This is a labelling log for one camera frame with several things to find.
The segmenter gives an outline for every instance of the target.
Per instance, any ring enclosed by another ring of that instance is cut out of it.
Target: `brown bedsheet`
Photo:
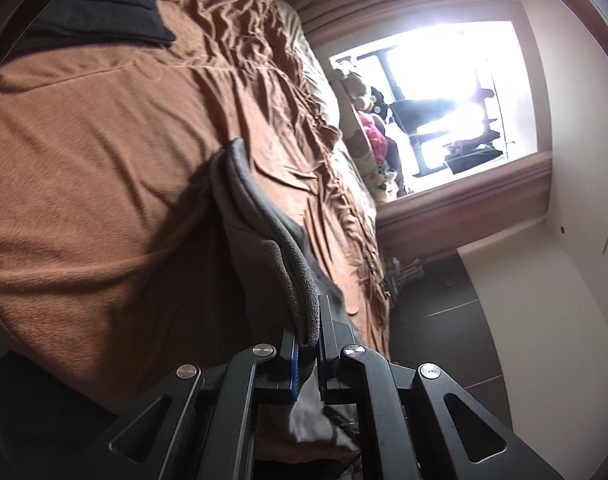
[[[0,69],[1,335],[115,412],[176,365],[253,343],[207,170],[243,137],[258,183],[386,354],[374,234],[274,1],[159,8],[169,49],[67,48]]]

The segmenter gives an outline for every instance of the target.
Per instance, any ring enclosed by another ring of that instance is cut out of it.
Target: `pink stuffed toy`
[[[373,120],[372,115],[361,111],[358,111],[357,114],[360,117],[360,121],[364,127],[364,132],[366,133],[370,146],[373,149],[375,160],[377,162],[383,162],[386,158],[386,152],[388,152],[388,142],[386,142],[386,137],[375,125],[375,120]]]

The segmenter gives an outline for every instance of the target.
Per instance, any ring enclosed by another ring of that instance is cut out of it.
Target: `dark tile floor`
[[[502,368],[478,295],[457,252],[424,266],[390,316],[391,360],[435,363],[508,428],[511,412]]]

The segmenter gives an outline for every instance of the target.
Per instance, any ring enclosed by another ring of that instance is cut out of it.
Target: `white wall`
[[[608,328],[542,223],[460,249],[493,334],[513,431],[566,480],[608,455]]]
[[[608,324],[608,58],[560,0],[521,1],[540,50],[550,102],[548,227]]]

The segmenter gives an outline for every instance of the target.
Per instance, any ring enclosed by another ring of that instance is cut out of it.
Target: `gray cloth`
[[[314,348],[319,337],[319,294],[328,296],[333,319],[351,326],[355,336],[342,293],[319,267],[306,233],[254,182],[242,139],[214,157],[210,177],[255,341],[279,348],[284,328],[294,325],[301,347]],[[300,362],[298,400],[291,406],[267,406],[267,415],[294,442],[355,449],[322,414],[313,352],[308,352],[308,359]],[[354,406],[342,406],[340,411],[345,418],[357,418]]]

